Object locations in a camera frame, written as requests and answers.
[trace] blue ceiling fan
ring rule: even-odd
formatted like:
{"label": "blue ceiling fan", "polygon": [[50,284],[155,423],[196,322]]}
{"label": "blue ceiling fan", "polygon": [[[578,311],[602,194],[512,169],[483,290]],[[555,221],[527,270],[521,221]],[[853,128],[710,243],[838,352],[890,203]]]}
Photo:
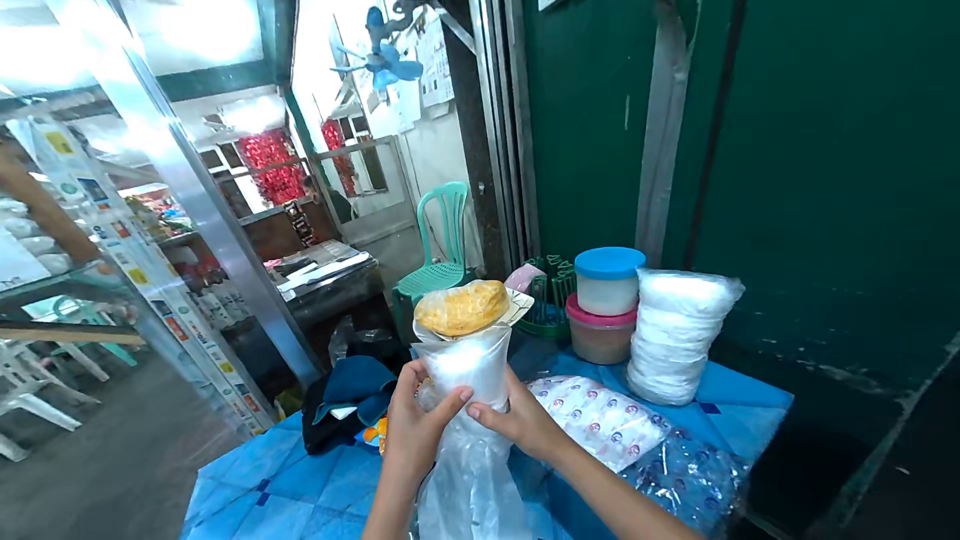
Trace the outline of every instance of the blue ceiling fan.
{"label": "blue ceiling fan", "polygon": [[365,57],[343,45],[337,46],[341,51],[353,55],[365,61],[365,63],[352,67],[331,67],[330,69],[340,73],[367,69],[373,74],[373,88],[376,90],[383,90],[397,81],[419,79],[423,75],[423,64],[418,61],[401,60],[396,47],[383,42],[383,39],[390,37],[393,32],[398,32],[410,26],[410,23],[413,22],[413,7],[415,5],[415,2],[410,1],[398,2],[395,9],[402,12],[404,16],[402,19],[391,19],[389,21],[384,20],[383,12],[379,8],[370,8],[367,11],[367,32],[370,33],[371,52]]}

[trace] pink lid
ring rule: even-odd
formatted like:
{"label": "pink lid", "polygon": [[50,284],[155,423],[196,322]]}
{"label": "pink lid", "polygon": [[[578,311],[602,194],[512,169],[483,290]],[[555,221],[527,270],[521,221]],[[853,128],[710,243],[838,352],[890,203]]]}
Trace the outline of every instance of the pink lid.
{"label": "pink lid", "polygon": [[598,327],[622,327],[636,322],[636,307],[622,315],[613,317],[604,317],[603,315],[594,315],[577,303],[577,293],[571,294],[566,299],[566,315],[571,319]]}

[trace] yellow food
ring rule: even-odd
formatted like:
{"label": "yellow food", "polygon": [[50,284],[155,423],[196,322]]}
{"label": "yellow food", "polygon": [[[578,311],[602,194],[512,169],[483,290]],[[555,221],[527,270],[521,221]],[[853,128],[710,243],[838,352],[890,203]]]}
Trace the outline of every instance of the yellow food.
{"label": "yellow food", "polygon": [[414,318],[431,331],[455,337],[486,327],[506,313],[509,306],[503,283],[477,280],[427,293],[417,304]]}

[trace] blue lid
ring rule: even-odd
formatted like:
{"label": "blue lid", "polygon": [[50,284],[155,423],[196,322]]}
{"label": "blue lid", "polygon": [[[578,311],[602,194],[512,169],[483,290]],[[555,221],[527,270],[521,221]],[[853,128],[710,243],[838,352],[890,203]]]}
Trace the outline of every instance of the blue lid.
{"label": "blue lid", "polygon": [[623,280],[635,278],[637,268],[647,262],[647,256],[631,248],[595,248],[586,250],[573,260],[577,274],[594,280]]}

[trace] red decoration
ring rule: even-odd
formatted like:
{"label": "red decoration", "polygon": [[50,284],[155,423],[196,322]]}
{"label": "red decoration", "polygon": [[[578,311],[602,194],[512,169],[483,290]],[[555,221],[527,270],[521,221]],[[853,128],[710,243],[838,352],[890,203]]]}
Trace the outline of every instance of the red decoration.
{"label": "red decoration", "polygon": [[[324,141],[328,149],[336,150],[344,147],[344,132],[340,129],[340,122],[327,119],[321,128],[321,132],[324,134]],[[333,166],[337,169],[337,176],[340,177],[340,184],[344,187],[344,193],[346,193],[348,197],[356,197],[357,173],[353,170],[353,162],[350,161],[350,156],[337,156],[333,158]]]}
{"label": "red decoration", "polygon": [[[237,148],[250,169],[265,169],[297,157],[293,144],[282,128],[241,137],[237,141]],[[274,205],[282,205],[306,195],[303,191],[304,178],[306,175],[299,165],[285,165],[253,174],[260,194]]]}

